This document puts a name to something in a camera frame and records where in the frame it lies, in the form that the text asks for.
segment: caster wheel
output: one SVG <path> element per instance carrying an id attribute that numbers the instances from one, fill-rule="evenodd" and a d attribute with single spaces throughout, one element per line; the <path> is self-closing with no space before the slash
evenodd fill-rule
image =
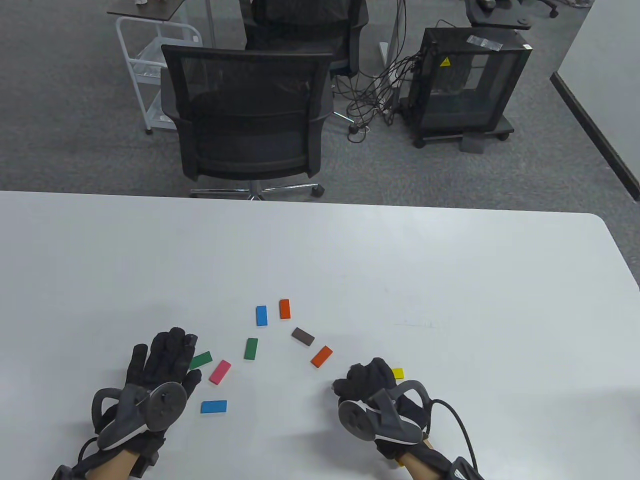
<path id="1" fill-rule="evenodd" d="M 317 187 L 313 187 L 311 189 L 311 196 L 320 198 L 323 195 L 324 195 L 324 187 L 322 185 L 318 185 Z"/>
<path id="2" fill-rule="evenodd" d="M 413 146 L 415 148 L 424 148 L 424 146 L 427 144 L 427 142 L 424 141 L 424 138 L 416 138 L 413 141 Z"/>

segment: forearm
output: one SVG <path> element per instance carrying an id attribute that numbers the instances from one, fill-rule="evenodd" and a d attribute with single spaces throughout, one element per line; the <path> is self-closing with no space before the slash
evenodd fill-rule
<path id="1" fill-rule="evenodd" d="M 127 480 L 139 454 L 123 450 L 115 458 L 87 473 L 87 480 Z"/>
<path id="2" fill-rule="evenodd" d="M 424 443 L 430 449 L 433 448 L 429 440 L 425 440 Z M 400 462 L 406 467 L 413 480 L 440 480 L 442 478 L 438 472 L 429 468 L 410 453 L 402 455 Z"/>

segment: wall baseboard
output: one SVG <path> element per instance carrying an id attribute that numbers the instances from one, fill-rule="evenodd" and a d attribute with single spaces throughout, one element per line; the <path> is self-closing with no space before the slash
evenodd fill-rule
<path id="1" fill-rule="evenodd" d="M 580 102 L 573 96 L 569 87 L 567 87 L 564 80 L 562 80 L 560 75 L 558 75 L 558 72 L 554 72 L 551 75 L 551 83 L 564 100 L 564 103 L 569 107 L 573 116 L 578 120 L 580 126 L 584 129 L 593 144 L 607 161 L 613 172 L 618 176 L 631 197 L 634 200 L 640 200 L 640 182 L 634 177 L 633 173 L 629 171 L 625 163 L 622 161 L 622 158 L 620 158 L 618 153 L 602 134 L 586 110 L 582 108 Z"/>

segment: white wall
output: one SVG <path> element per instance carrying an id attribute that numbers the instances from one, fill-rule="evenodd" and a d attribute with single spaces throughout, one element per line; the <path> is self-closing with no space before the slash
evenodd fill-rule
<path id="1" fill-rule="evenodd" d="M 558 74 L 640 180 L 640 0 L 596 0 Z"/>

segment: black glove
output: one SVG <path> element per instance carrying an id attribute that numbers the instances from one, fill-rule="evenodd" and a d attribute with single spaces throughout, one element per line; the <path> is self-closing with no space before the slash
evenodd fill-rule
<path id="1" fill-rule="evenodd" d="M 176 381 L 182 384 L 187 397 L 191 396 L 202 379 L 200 370 L 187 373 L 195 351 L 196 340 L 195 335 L 185 335 L 182 328 L 173 327 L 170 332 L 161 332 L 156 335 L 151 343 L 149 358 L 147 358 L 147 345 L 134 346 L 125 383 L 153 390 L 168 381 Z M 96 434 L 99 434 L 116 417 L 117 410 L 116 404 L 104 412 L 98 424 L 95 425 Z M 153 464 L 155 463 L 153 457 L 164 444 L 165 432 L 166 430 L 140 433 L 126 441 L 123 447 L 125 450 L 140 454 L 141 458 Z"/>
<path id="2" fill-rule="evenodd" d="M 396 386 L 396 379 L 391 368 L 382 358 L 374 358 L 366 366 L 352 365 L 347 378 L 340 378 L 333 382 L 333 391 L 338 395 L 338 405 L 345 400 L 361 400 L 369 406 L 377 408 L 375 404 L 367 402 L 369 397 L 383 388 L 391 389 Z M 397 412 L 403 417 L 416 422 L 423 430 L 429 422 L 429 415 L 425 409 L 417 406 L 412 400 L 402 395 L 396 401 Z M 409 451 L 412 445 L 401 445 L 387 440 L 376 440 L 378 451 L 389 459 L 396 459 Z"/>

